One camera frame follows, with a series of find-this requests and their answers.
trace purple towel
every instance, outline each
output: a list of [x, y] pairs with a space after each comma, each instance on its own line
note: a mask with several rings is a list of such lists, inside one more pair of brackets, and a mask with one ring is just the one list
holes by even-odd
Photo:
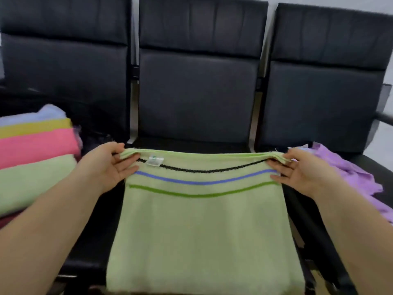
[[393, 223], [393, 209], [372, 196], [374, 193], [383, 191], [382, 185], [375, 182], [373, 175], [357, 165], [342, 159], [340, 155], [331, 152], [320, 143], [314, 142], [311, 149], [315, 156], [336, 167], [349, 185], [364, 196], [384, 218]]

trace white tag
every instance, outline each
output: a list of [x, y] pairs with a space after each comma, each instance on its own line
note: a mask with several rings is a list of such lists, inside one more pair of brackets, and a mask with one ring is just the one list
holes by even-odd
[[153, 155], [149, 157], [149, 159], [146, 161], [146, 164], [154, 167], [159, 167], [163, 161], [164, 161], [163, 157], [157, 157]]

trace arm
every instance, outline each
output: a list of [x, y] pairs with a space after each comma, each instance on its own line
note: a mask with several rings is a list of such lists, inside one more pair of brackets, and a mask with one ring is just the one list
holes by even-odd
[[100, 195], [134, 173], [124, 144], [97, 147], [71, 174], [0, 230], [0, 294], [46, 294]]
[[393, 228], [325, 161], [300, 149], [287, 165], [268, 164], [282, 173], [272, 179], [315, 200], [327, 232], [360, 294], [393, 290]]

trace chair armrest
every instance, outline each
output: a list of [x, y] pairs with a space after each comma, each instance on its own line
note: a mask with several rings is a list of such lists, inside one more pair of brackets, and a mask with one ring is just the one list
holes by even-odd
[[376, 112], [375, 119], [393, 126], [393, 116], [386, 113]]

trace green stripe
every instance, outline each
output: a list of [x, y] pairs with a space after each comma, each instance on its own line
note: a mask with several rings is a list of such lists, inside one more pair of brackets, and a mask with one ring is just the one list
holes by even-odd
[[137, 185], [137, 184], [129, 184], [129, 188], [138, 188], [138, 189], [147, 190], [149, 192], [162, 193], [164, 195], [173, 195], [175, 197], [214, 198], [214, 197], [220, 197], [222, 195], [230, 195], [230, 194], [233, 194], [233, 193], [246, 192], [247, 190], [252, 190], [254, 188], [258, 188], [258, 187], [265, 186], [265, 185], [270, 185], [270, 184], [278, 184], [278, 183], [276, 183], [275, 181], [268, 181], [268, 182], [259, 183], [257, 185], [252, 185], [252, 186], [249, 186], [249, 187], [246, 187], [246, 188], [231, 190], [229, 192], [207, 193], [207, 194], [204, 194], [204, 195], [193, 195], [193, 194], [188, 194], [188, 193], [169, 192], [169, 191], [166, 191], [166, 190], [152, 188], [152, 187], [143, 186], [143, 185]]

